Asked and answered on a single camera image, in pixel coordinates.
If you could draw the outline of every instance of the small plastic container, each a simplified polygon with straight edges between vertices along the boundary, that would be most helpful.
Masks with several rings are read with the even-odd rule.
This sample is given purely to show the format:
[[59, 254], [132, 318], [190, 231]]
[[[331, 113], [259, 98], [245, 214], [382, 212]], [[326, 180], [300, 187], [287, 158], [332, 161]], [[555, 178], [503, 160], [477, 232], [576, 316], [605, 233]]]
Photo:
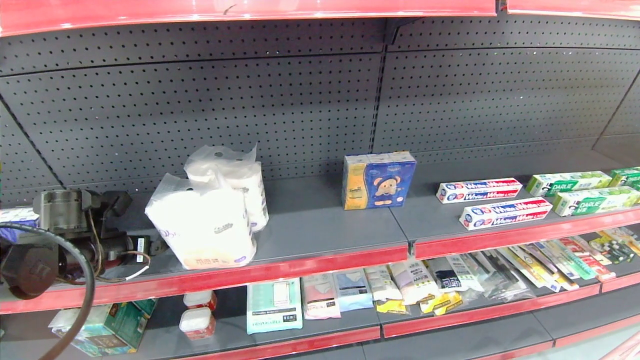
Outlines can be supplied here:
[[216, 319], [206, 307], [190, 309], [182, 313], [180, 330], [190, 340], [205, 339], [216, 330]]
[[208, 307], [211, 311], [216, 309], [218, 298], [212, 291], [200, 291], [197, 293], [184, 294], [182, 301], [187, 305], [188, 309], [198, 309], [199, 307]]

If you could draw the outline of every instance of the plastic bag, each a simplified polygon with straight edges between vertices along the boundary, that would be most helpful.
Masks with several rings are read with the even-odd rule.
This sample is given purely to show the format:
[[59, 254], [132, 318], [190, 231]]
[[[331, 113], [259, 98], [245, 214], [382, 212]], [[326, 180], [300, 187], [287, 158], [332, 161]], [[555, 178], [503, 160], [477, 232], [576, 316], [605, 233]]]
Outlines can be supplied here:
[[255, 255], [243, 194], [219, 176], [202, 183], [166, 174], [145, 214], [184, 268], [245, 266]]
[[269, 221], [262, 183], [262, 165], [255, 161], [257, 145], [248, 153], [224, 146], [203, 146], [191, 154], [184, 171], [191, 180], [209, 181], [220, 172], [226, 182], [244, 194], [251, 229], [262, 230]]

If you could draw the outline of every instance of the pink package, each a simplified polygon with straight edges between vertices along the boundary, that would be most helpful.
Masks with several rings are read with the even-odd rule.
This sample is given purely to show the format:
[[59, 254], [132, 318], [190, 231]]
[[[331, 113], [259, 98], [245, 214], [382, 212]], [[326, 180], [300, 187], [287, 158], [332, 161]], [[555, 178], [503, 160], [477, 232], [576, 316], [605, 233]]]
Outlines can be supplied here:
[[306, 320], [340, 317], [333, 276], [318, 274], [302, 278], [302, 297]]

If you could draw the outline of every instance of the blue package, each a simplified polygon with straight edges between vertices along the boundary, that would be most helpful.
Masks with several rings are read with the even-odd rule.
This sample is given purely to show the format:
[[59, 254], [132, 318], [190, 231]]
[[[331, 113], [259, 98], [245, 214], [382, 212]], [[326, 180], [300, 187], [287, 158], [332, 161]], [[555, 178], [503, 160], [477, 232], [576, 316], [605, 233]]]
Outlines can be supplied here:
[[[32, 208], [12, 208], [0, 210], [0, 222], [14, 222], [16, 224], [28, 225], [38, 227], [38, 214], [33, 212]], [[0, 228], [0, 236], [6, 238], [12, 243], [18, 241], [18, 237], [24, 231], [9, 229], [6, 227]]]
[[335, 272], [333, 278], [341, 312], [373, 307], [373, 295], [363, 269]]
[[415, 159], [408, 151], [345, 156], [344, 209], [402, 206], [414, 171]]

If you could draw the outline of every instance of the cartoon bear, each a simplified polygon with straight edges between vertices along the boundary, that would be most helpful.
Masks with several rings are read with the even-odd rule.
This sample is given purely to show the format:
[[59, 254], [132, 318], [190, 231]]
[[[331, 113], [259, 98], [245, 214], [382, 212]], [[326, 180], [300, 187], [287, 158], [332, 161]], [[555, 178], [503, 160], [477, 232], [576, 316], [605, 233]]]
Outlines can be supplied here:
[[377, 190], [373, 195], [373, 203], [377, 206], [391, 205], [394, 200], [394, 195], [400, 190], [400, 188], [397, 187], [399, 183], [399, 176], [386, 176], [375, 179], [373, 185], [377, 186]]

